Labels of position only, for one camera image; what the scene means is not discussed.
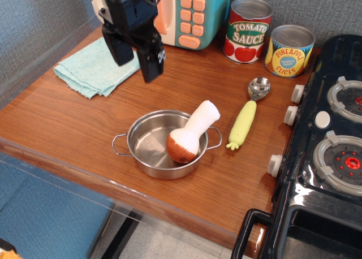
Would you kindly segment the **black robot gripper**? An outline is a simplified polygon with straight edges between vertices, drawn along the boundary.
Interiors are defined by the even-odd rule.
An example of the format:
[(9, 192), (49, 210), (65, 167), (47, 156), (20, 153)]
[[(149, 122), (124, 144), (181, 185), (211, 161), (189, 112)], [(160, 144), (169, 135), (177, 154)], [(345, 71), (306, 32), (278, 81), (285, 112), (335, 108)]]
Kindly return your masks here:
[(104, 40), (118, 66), (134, 59), (137, 48), (142, 75), (146, 83), (163, 74), (166, 59), (162, 38), (154, 26), (161, 0), (105, 0), (108, 12), (102, 16)]

